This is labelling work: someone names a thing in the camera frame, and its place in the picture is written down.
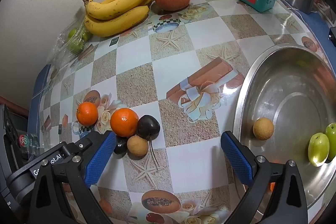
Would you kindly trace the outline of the bag of green fruits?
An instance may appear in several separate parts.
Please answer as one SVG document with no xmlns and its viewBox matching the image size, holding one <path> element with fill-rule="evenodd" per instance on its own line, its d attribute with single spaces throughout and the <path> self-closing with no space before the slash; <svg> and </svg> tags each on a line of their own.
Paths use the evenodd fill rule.
<svg viewBox="0 0 336 224">
<path fill-rule="evenodd" d="M 74 21 L 57 37 L 47 63 L 62 68 L 84 51 L 85 44 L 91 38 L 92 34 L 84 26 L 84 19 Z"/>
</svg>

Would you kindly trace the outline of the tan longan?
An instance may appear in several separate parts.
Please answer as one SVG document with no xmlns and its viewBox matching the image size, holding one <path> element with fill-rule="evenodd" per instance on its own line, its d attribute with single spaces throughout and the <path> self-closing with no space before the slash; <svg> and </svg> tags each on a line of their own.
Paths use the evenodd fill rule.
<svg viewBox="0 0 336 224">
<path fill-rule="evenodd" d="M 253 134 L 259 140 L 267 140 L 274 133 L 274 125 L 268 118 L 262 117 L 253 124 Z"/>
<path fill-rule="evenodd" d="M 134 135 L 127 140 L 127 149 L 132 155 L 143 157 L 147 154 L 149 146 L 147 140 Z"/>
</svg>

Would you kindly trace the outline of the patterned vinyl tablecloth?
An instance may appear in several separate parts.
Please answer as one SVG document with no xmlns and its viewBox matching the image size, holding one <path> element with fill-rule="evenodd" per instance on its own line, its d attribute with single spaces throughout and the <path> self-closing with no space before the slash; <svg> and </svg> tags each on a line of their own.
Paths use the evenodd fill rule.
<svg viewBox="0 0 336 224">
<path fill-rule="evenodd" d="M 324 56 L 302 17 L 280 0 L 266 12 L 238 0 L 152 10 L 132 30 L 92 38 L 84 56 L 40 73 L 29 134 L 38 136 L 39 154 L 79 140 L 88 132 L 76 119 L 84 101 L 97 105 L 99 132 L 122 107 L 151 115 L 161 129 L 149 152 L 112 155 L 91 188 L 95 197 L 114 223 L 223 223 L 239 198 L 221 133 L 232 129 L 250 66 L 285 43 Z"/>
</svg>

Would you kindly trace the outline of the black power adapter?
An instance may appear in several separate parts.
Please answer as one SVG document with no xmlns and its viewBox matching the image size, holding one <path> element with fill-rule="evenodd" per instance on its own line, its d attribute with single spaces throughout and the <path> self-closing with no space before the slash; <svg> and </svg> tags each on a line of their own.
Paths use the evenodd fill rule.
<svg viewBox="0 0 336 224">
<path fill-rule="evenodd" d="M 328 39 L 336 47 L 336 26 L 329 29 Z"/>
</svg>

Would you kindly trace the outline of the clear plastic cup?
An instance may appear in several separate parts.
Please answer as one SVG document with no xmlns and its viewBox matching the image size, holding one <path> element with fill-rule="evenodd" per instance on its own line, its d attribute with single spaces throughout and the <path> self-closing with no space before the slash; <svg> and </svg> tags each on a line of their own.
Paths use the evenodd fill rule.
<svg viewBox="0 0 336 224">
<path fill-rule="evenodd" d="M 26 156 L 39 155 L 39 138 L 36 134 L 19 131 L 18 141 L 21 152 Z"/>
</svg>

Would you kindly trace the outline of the large steel basin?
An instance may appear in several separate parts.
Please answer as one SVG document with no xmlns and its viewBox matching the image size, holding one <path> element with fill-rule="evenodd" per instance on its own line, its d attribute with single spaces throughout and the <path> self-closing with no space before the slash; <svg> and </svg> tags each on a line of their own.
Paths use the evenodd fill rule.
<svg viewBox="0 0 336 224">
<path fill-rule="evenodd" d="M 253 134 L 253 124 L 268 118 L 274 133 L 267 140 Z M 283 44 L 264 51 L 251 65 L 236 105 L 233 134 L 255 155 L 298 166 L 308 207 L 323 196 L 335 176 L 335 162 L 310 164 L 312 135 L 335 121 L 335 74 L 317 54 Z"/>
</svg>

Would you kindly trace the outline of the dark plum small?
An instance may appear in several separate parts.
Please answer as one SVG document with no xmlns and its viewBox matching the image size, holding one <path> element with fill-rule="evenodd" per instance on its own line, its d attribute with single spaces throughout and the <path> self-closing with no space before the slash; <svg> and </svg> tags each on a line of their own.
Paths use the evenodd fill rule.
<svg viewBox="0 0 336 224">
<path fill-rule="evenodd" d="M 116 136 L 116 147 L 114 148 L 116 155 L 124 155 L 127 152 L 127 140 L 126 137 Z"/>
</svg>

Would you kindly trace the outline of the orange tangerine front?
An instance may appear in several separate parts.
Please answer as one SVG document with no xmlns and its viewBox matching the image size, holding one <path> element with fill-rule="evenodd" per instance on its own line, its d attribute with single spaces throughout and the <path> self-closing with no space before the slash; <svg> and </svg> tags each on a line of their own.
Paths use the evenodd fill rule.
<svg viewBox="0 0 336 224">
<path fill-rule="evenodd" d="M 269 184 L 269 188 L 270 188 L 270 191 L 271 191 L 271 192 L 273 192 L 274 187 L 275 187 L 275 183 L 274 183 L 274 182 L 271 182 L 271 183 Z"/>
</svg>

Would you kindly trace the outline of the yellow banana bunch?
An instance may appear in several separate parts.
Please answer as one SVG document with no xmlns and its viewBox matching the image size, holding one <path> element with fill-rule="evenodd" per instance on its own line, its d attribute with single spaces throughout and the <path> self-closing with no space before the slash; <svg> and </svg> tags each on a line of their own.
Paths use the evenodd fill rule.
<svg viewBox="0 0 336 224">
<path fill-rule="evenodd" d="M 143 22 L 154 0 L 82 0 L 85 6 L 84 26 L 93 35 L 109 37 Z"/>
</svg>

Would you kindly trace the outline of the green mango front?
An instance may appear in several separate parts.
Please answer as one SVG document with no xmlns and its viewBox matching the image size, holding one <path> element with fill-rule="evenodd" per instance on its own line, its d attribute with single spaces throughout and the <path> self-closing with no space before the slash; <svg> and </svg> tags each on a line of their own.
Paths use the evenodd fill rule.
<svg viewBox="0 0 336 224">
<path fill-rule="evenodd" d="M 329 156 L 329 151 L 330 142 L 326 134 L 318 132 L 310 138 L 307 155 L 313 166 L 322 166 Z"/>
</svg>

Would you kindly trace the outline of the tan longan front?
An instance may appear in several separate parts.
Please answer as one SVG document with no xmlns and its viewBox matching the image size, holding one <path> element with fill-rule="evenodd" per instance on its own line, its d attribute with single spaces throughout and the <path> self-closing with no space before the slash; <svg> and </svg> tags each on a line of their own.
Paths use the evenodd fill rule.
<svg viewBox="0 0 336 224">
<path fill-rule="evenodd" d="M 274 125 L 268 118 L 262 117 L 253 124 L 253 134 L 259 140 L 267 140 L 274 133 Z"/>
</svg>

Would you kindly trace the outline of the green mango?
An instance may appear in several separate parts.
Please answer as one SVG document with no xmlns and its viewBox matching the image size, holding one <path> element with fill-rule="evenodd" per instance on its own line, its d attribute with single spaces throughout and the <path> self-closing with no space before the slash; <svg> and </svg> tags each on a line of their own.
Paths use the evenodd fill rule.
<svg viewBox="0 0 336 224">
<path fill-rule="evenodd" d="M 330 142 L 326 134 L 318 132 L 310 138 L 307 155 L 313 166 L 322 166 L 329 156 L 329 151 Z"/>
<path fill-rule="evenodd" d="M 328 137 L 330 144 L 328 160 L 332 161 L 336 155 L 336 123 L 331 123 L 326 127 L 325 135 Z"/>
</svg>

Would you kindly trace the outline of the orange tangerine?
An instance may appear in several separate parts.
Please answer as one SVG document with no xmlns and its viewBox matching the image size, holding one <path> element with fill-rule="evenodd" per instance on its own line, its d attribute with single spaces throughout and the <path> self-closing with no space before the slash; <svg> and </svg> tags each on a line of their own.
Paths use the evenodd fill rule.
<svg viewBox="0 0 336 224">
<path fill-rule="evenodd" d="M 78 122 L 85 127 L 95 124 L 98 120 L 96 105 L 91 102 L 81 103 L 76 110 L 76 118 Z"/>
<path fill-rule="evenodd" d="M 138 120 L 139 117 L 135 111 L 121 108 L 112 114 L 110 127 L 117 136 L 129 138 L 135 134 Z"/>
<path fill-rule="evenodd" d="M 269 184 L 269 188 L 270 188 L 270 191 L 271 191 L 271 192 L 273 192 L 274 187 L 275 187 L 275 183 L 274 183 L 274 182 L 271 182 L 271 183 Z"/>
</svg>

